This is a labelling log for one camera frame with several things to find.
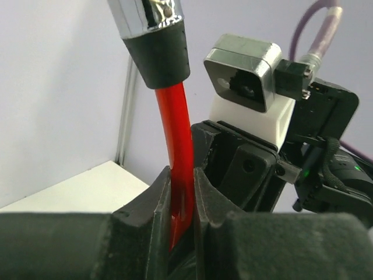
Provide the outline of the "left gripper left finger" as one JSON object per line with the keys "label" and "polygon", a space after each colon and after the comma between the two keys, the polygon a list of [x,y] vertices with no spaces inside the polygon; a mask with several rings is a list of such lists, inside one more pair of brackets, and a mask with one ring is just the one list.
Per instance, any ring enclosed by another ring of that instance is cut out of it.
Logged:
{"label": "left gripper left finger", "polygon": [[3,213],[2,279],[166,279],[170,169],[103,213]]}

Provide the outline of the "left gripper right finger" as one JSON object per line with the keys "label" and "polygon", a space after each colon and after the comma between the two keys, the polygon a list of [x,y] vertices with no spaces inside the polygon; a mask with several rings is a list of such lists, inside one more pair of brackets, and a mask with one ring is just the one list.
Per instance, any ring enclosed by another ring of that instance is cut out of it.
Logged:
{"label": "left gripper right finger", "polygon": [[247,213],[195,169],[198,279],[371,279],[372,242],[354,216]]}

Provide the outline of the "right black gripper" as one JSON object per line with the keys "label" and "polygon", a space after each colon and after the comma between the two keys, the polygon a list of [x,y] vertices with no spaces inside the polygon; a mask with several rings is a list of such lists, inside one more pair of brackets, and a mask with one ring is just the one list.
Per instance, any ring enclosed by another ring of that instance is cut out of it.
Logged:
{"label": "right black gripper", "polygon": [[285,153],[225,122],[192,125],[194,162],[213,187],[246,212],[272,212],[300,168]]}

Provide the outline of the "red cable lock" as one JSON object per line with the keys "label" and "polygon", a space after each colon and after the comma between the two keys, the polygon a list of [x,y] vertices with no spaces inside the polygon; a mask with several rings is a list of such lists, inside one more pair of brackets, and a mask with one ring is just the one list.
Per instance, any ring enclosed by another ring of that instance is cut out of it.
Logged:
{"label": "red cable lock", "polygon": [[191,225],[193,143],[183,82],[190,76],[180,1],[109,1],[110,11],[146,86],[155,91],[171,170],[173,248]]}

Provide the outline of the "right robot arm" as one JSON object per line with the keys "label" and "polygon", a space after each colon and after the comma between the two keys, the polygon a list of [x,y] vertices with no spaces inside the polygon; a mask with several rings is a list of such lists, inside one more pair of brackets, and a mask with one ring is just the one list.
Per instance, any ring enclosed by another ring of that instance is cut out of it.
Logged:
{"label": "right robot arm", "polygon": [[223,121],[192,126],[195,166],[247,212],[272,212],[286,183],[295,211],[353,214],[372,228],[372,161],[339,139],[358,107],[355,93],[317,79],[299,101],[281,148]]}

